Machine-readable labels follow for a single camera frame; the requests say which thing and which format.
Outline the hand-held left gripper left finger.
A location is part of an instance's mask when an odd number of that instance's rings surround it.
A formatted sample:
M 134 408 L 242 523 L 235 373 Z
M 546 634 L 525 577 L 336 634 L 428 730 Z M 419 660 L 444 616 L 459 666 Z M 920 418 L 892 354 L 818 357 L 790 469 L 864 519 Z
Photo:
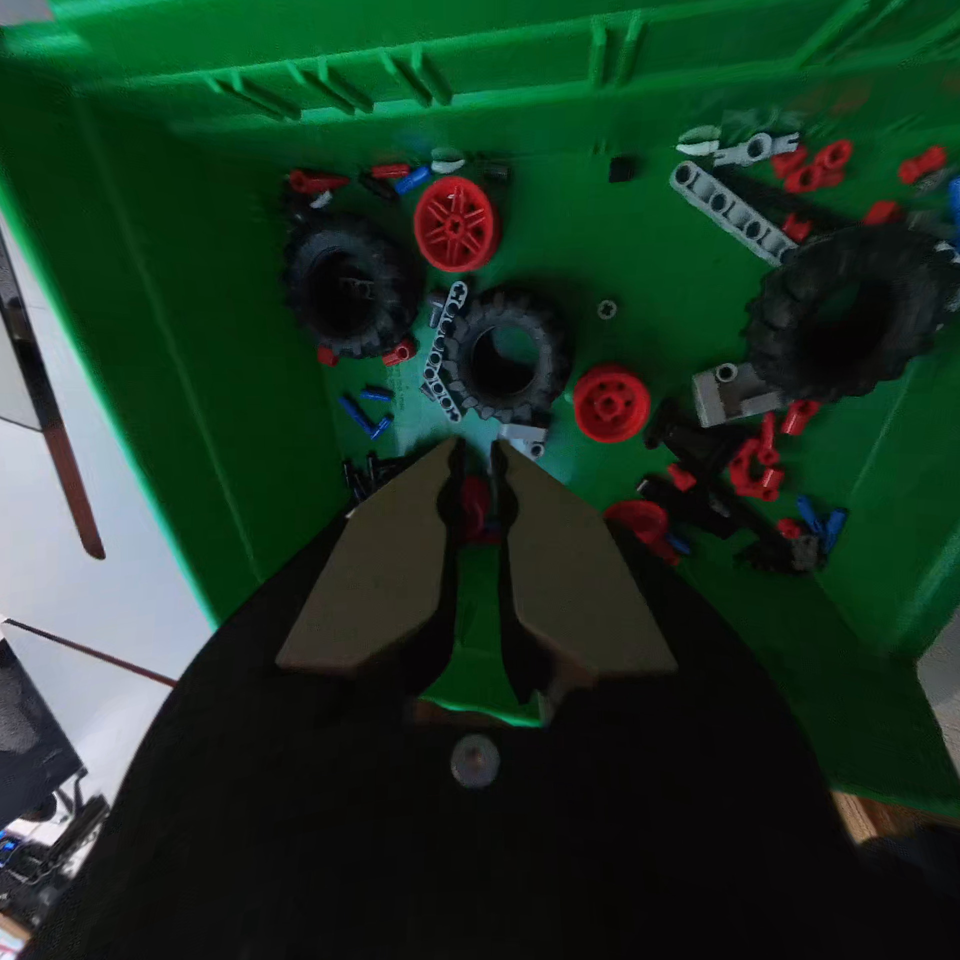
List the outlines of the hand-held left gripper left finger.
M 337 678 L 383 670 L 409 694 L 450 663 L 462 439 L 442 440 L 358 506 L 275 658 Z

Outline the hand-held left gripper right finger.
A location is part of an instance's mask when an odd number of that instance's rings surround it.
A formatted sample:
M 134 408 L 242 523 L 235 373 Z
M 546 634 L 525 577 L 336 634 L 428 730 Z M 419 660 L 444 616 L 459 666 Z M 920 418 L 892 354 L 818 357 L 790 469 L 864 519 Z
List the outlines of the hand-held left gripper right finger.
M 490 448 L 505 668 L 543 726 L 570 700 L 672 686 L 676 655 L 601 513 L 507 440 Z

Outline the small red toy piece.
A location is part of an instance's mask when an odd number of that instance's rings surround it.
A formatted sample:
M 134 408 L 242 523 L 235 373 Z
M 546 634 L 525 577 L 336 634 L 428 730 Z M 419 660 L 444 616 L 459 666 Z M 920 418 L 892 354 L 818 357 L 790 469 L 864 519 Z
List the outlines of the small red toy piece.
M 462 480 L 459 494 L 460 518 L 457 538 L 461 546 L 499 546 L 500 527 L 492 519 L 492 493 L 488 480 L 479 475 L 467 475 Z

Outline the green plastic bin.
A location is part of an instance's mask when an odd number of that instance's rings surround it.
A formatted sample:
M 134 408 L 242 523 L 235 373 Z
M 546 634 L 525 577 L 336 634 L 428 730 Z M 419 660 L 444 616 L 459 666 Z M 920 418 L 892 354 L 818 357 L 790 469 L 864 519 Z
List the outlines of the green plastic bin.
M 413 247 L 419 196 L 356 181 L 456 149 L 510 165 L 481 289 L 543 291 L 573 378 L 629 365 L 655 398 L 740 353 L 766 265 L 668 185 L 676 144 L 800 131 L 854 153 L 825 207 L 908 202 L 897 168 L 958 154 L 958 2 L 48 2 L 2 27 L 2 210 L 95 385 L 203 619 L 223 621 L 331 519 L 363 450 L 285 306 L 282 182 Z M 608 183 L 610 159 L 635 178 Z M 596 306 L 618 304 L 603 321 Z M 815 577 L 682 566 L 774 672 L 841 789 L 958 813 L 911 661 L 958 605 L 958 318 L 899 379 L 827 406 L 787 490 L 849 511 Z

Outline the large black tractor toy tire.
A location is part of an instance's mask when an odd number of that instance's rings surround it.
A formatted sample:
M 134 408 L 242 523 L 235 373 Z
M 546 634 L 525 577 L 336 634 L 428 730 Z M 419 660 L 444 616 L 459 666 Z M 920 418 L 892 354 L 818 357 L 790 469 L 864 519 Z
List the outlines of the large black tractor toy tire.
M 958 312 L 958 252 L 897 224 L 803 245 L 747 306 L 747 359 L 791 401 L 864 397 L 929 353 Z
M 411 332 L 425 293 L 417 254 L 369 218 L 313 214 L 284 247 L 285 303 L 336 359 L 383 356 Z

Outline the bunch of black toy pins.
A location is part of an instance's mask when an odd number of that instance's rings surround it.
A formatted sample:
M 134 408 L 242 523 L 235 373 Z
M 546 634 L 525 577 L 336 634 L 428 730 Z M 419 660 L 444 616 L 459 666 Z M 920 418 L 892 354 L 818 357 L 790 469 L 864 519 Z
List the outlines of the bunch of black toy pins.
M 412 456 L 380 458 L 370 451 L 360 464 L 344 459 L 341 464 L 342 480 L 348 495 L 348 508 L 354 509 L 372 497 L 407 470 L 415 458 Z

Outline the small grey toy connector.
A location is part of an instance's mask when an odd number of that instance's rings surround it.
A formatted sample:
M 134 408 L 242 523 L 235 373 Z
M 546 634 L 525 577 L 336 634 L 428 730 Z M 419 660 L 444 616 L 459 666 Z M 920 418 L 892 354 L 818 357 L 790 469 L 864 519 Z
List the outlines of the small grey toy connector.
M 548 428 L 522 423 L 506 423 L 499 428 L 498 439 L 532 461 L 539 461 L 546 451 Z

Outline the cluster of small red connectors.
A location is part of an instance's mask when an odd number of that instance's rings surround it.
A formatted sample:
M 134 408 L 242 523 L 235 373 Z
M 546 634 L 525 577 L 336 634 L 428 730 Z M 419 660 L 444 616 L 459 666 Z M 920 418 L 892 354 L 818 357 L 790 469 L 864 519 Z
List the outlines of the cluster of small red connectors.
M 793 153 L 772 157 L 771 166 L 784 191 L 805 199 L 840 186 L 854 152 L 854 142 L 840 138 L 823 145 L 813 154 L 805 146 L 800 146 Z M 958 175 L 958 168 L 949 166 L 947 151 L 943 147 L 934 145 L 901 162 L 896 175 L 903 185 L 921 193 L 947 187 L 949 181 Z M 814 234 L 822 234 L 815 232 L 810 222 L 802 222 L 794 214 L 786 216 L 780 228 L 797 244 L 810 240 Z
M 701 479 L 726 477 L 738 497 L 775 502 L 786 478 L 778 438 L 801 436 L 821 406 L 795 400 L 782 414 L 763 414 L 755 429 L 671 422 L 664 444 L 678 461 L 669 468 L 675 485 L 689 490 Z

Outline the grey angular toy block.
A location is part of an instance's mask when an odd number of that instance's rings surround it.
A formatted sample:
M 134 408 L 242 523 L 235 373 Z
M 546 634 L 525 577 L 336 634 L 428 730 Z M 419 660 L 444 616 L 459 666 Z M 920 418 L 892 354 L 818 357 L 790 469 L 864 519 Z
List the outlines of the grey angular toy block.
M 785 395 L 764 381 L 749 361 L 724 363 L 692 377 L 700 425 L 724 426 L 786 408 Z

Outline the small black lugged toy tire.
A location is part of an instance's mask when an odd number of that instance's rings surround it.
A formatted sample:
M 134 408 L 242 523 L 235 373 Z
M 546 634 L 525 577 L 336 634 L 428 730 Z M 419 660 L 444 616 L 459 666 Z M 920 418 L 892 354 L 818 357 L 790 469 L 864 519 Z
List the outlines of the small black lugged toy tire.
M 530 425 L 566 388 L 571 365 L 568 332 L 552 304 L 501 286 L 454 320 L 440 371 L 464 410 L 484 421 Z

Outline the red spoked toy wheel rim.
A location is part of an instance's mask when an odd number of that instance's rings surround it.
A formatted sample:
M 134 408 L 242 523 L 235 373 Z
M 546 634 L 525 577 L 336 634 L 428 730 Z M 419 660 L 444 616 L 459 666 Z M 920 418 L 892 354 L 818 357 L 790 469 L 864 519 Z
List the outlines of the red spoked toy wheel rim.
M 478 184 L 461 175 L 446 175 L 427 186 L 412 223 L 419 253 L 446 274 L 481 270 L 498 251 L 499 210 Z

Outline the thick grey holed toy beam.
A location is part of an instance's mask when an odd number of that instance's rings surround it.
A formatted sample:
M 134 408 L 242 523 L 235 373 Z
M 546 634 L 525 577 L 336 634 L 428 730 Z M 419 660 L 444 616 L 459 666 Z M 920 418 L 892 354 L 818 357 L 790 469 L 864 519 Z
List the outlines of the thick grey holed toy beam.
M 670 186 L 725 234 L 774 268 L 785 264 L 799 248 L 774 222 L 689 160 L 672 171 Z

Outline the long black toy beam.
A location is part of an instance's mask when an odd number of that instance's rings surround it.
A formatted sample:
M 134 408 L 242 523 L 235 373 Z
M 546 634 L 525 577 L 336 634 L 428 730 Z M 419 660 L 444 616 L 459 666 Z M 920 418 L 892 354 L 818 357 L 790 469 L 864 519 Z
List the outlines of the long black toy beam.
M 815 233 L 861 226 L 861 222 L 851 217 L 813 203 L 801 195 L 787 193 L 779 186 L 739 173 L 730 166 L 713 170 L 711 174 L 715 180 L 758 212 L 774 214 L 781 219 L 794 214 L 801 222 L 809 222 Z

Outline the grey toy connector with holes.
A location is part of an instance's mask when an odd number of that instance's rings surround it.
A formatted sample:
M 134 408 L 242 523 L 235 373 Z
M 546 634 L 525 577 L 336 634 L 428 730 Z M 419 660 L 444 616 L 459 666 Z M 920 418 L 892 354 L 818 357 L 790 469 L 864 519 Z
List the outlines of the grey toy connector with holes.
M 757 163 L 767 162 L 774 157 L 793 154 L 799 146 L 800 133 L 798 131 L 780 136 L 760 131 L 732 147 L 715 150 L 712 163 L 714 167 L 750 167 Z

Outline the black toy frame pieces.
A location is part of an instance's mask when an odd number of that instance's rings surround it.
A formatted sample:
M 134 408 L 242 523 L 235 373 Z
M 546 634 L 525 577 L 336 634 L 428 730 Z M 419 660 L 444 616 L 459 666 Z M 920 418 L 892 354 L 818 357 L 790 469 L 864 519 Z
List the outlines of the black toy frame pieces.
M 762 436 L 738 426 L 704 427 L 674 398 L 655 408 L 643 446 L 671 456 L 664 476 L 646 474 L 637 490 L 670 517 L 727 541 L 750 535 L 739 563 L 776 574 L 803 576 L 821 567 L 817 534 L 798 521 L 774 521 L 760 507 L 780 492 L 783 474 L 761 462 Z

